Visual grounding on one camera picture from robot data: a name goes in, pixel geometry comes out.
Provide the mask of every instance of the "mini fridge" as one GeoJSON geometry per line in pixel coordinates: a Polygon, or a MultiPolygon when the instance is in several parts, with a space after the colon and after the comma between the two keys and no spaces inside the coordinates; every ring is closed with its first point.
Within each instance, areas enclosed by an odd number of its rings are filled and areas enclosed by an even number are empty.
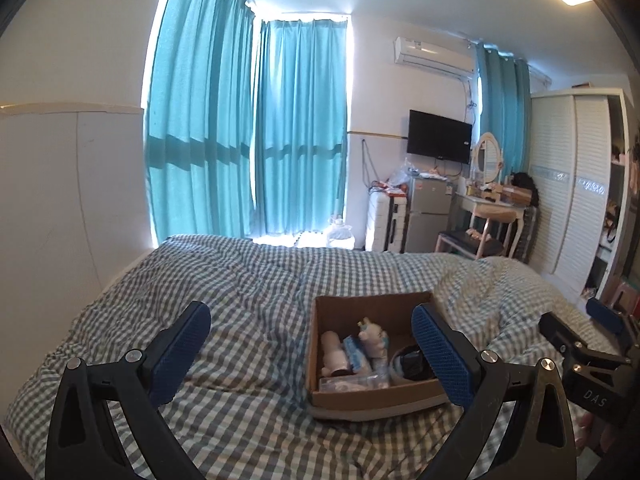
{"type": "Polygon", "coordinates": [[[447,229],[453,193],[453,184],[445,180],[418,177],[411,180],[405,253],[433,253],[438,234],[447,229]]]}

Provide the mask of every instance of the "black chair cushion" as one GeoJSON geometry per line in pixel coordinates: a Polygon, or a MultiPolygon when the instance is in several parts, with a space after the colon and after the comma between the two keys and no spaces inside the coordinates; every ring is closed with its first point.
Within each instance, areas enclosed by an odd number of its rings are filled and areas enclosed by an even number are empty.
{"type": "MultiPolygon", "coordinates": [[[[478,252],[480,240],[475,240],[474,238],[466,234],[466,231],[446,231],[441,232],[440,236],[442,236],[442,238],[444,238],[446,241],[449,241],[452,244],[456,244],[469,253],[476,254],[478,252]]],[[[491,238],[484,244],[482,257],[498,256],[502,253],[503,250],[504,246],[495,238],[491,238]]]]}

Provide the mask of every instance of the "white suitcase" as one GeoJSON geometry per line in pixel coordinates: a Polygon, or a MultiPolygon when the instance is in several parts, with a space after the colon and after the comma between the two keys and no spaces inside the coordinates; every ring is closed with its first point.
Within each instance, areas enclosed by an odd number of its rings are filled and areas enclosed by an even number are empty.
{"type": "Polygon", "coordinates": [[[406,197],[373,191],[367,213],[365,250],[399,253],[406,221],[406,197]]]}

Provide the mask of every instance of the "teal curtain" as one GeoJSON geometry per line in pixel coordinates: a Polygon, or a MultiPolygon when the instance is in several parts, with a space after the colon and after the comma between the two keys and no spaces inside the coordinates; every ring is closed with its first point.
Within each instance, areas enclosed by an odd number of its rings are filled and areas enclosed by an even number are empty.
{"type": "Polygon", "coordinates": [[[253,22],[244,0],[167,2],[145,114],[159,242],[249,234],[253,22]]]}
{"type": "Polygon", "coordinates": [[[263,23],[255,123],[257,235],[317,232],[342,214],[347,22],[263,23]]]}
{"type": "Polygon", "coordinates": [[[482,78],[480,133],[491,132],[503,150],[504,173],[527,171],[531,92],[529,65],[478,45],[478,74],[482,78]]]}

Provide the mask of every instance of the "cardboard box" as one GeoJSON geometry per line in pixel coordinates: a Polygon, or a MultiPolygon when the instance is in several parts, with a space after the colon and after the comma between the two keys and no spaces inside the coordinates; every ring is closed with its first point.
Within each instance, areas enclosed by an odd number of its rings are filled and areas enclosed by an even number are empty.
{"type": "Polygon", "coordinates": [[[348,335],[356,335],[358,322],[369,317],[386,331],[391,357],[397,350],[415,344],[411,332],[412,311],[417,305],[432,301],[430,292],[358,298],[316,298],[306,355],[306,390],[312,416],[336,420],[375,420],[417,412],[448,402],[437,379],[365,392],[321,393],[318,389],[322,369],[320,336],[324,332],[333,330],[342,340],[348,335]]]}
{"type": "Polygon", "coordinates": [[[491,200],[492,202],[499,202],[501,199],[501,195],[496,191],[481,191],[480,198],[491,200]]]}
{"type": "Polygon", "coordinates": [[[531,190],[517,186],[503,186],[502,199],[517,205],[528,206],[531,204],[531,190]]]}

